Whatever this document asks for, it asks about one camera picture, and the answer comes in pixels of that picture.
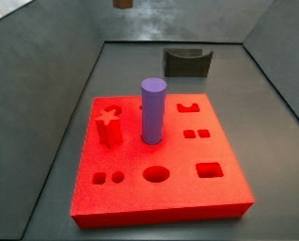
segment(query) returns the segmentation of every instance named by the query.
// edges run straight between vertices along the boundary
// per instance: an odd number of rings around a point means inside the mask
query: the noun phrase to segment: small square hole
[[[105,183],[105,172],[96,172],[93,175],[93,185],[103,185]]]
[[[223,177],[224,173],[218,162],[198,163],[196,171],[200,178]]]
[[[208,130],[206,130],[206,129],[198,130],[198,133],[199,133],[199,137],[200,137],[200,138],[208,138],[208,137],[211,137],[210,132],[208,132]]]
[[[183,131],[184,138],[195,138],[195,131],[194,130],[186,130]]]

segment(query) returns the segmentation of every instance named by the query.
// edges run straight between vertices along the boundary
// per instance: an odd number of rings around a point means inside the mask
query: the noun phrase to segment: purple cylinder
[[[159,78],[141,82],[141,139],[148,145],[162,141],[166,87]]]

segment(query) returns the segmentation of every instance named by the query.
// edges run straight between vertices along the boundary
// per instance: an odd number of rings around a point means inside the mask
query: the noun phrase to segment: shape sorter board
[[[255,200],[207,96],[166,96],[157,145],[140,138],[140,105],[140,96],[95,98],[71,210],[77,226],[240,217]],[[108,148],[96,119],[111,106],[121,142]]]

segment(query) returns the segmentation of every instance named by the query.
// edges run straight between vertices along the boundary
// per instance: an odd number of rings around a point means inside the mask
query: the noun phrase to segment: orange object
[[[127,9],[133,7],[133,0],[113,0],[113,7]]]

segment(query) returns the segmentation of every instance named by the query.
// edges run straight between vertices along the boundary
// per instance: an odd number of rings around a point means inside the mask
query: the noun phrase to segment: black object
[[[207,77],[212,56],[203,49],[164,49],[164,76]]]

